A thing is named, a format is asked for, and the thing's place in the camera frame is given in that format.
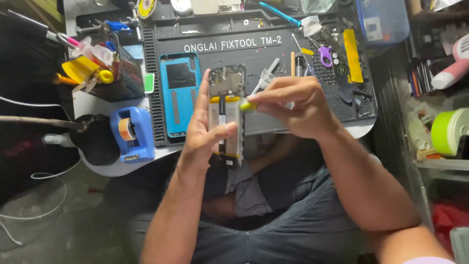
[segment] red cloth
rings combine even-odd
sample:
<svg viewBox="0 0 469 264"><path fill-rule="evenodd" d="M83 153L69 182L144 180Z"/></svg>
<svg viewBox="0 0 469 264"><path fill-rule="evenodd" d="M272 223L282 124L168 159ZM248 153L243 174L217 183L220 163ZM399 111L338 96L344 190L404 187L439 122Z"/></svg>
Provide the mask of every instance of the red cloth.
<svg viewBox="0 0 469 264"><path fill-rule="evenodd" d="M454 256L449 232L455 227L469 226L469 211L461 210L451 204L436 203L433 205L432 218L436 237Z"/></svg>

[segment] desk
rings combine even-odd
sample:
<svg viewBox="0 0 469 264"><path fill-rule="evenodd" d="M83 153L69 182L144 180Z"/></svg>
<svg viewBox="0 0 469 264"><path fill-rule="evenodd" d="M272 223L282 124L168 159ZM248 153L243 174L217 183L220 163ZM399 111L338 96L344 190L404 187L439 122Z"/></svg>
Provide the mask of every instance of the desk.
<svg viewBox="0 0 469 264"><path fill-rule="evenodd" d="M117 8L112 4L108 4L104 7L99 7L93 3L92 0L64 0L64 9L65 9L65 20L67 27L67 34L69 36L76 36L75 26L76 26L76 17L80 15L99 13L105 11L116 10ZM120 108L137 106L149 110L150 104L148 97L137 100L121 101L121 102L107 102L95 96L86 94L84 92L78 91L73 94L74 102L74 112L75 117L79 117L87 114L103 114L111 115L114 111ZM356 139L366 135L375 124L376 119L367 119L353 122L344 123L345 128L348 132ZM182 146L166 147L166 148L155 148L155 159L162 158L171 153L182 150ZM136 164L126 164L122 163L119 160L116 163L109 166L93 166L89 164L81 151L80 156L82 157L83 162L90 168L92 171L97 174L108 176L108 177L117 177L128 174L149 162L146 163L136 163Z"/></svg>

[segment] blue screwdriver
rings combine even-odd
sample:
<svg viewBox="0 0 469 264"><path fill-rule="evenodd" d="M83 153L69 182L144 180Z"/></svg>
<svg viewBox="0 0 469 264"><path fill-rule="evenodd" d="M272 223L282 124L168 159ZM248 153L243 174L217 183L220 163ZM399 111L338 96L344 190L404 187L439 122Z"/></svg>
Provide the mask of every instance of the blue screwdriver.
<svg viewBox="0 0 469 264"><path fill-rule="evenodd" d="M259 5L261 5L263 8L269 10L270 12L274 13L275 15L287 20L290 24L292 24L293 26L297 27L297 28L300 28L301 27L301 21L298 21L282 12L280 12L278 9L276 9L275 7L273 6L270 6L270 5L267 5L266 3L263 3L263 2L259 2Z"/></svg>

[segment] tape dispenser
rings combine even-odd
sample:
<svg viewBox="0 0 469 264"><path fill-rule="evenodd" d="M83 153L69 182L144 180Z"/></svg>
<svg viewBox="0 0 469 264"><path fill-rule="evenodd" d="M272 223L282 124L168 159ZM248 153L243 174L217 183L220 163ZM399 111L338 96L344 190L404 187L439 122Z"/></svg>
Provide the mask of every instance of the tape dispenser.
<svg viewBox="0 0 469 264"><path fill-rule="evenodd" d="M121 149L121 162L131 164L155 159L151 117L147 110L119 109L111 115L110 125Z"/></svg>

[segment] lime green spool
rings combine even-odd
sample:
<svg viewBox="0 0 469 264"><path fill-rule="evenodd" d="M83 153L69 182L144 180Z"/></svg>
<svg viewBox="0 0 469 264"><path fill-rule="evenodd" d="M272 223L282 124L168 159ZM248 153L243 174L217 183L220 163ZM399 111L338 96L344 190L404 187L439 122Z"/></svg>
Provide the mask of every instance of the lime green spool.
<svg viewBox="0 0 469 264"><path fill-rule="evenodd" d="M435 150L442 155L454 155L448 142L448 125L455 112L456 110L441 112L431 126L431 142Z"/></svg>

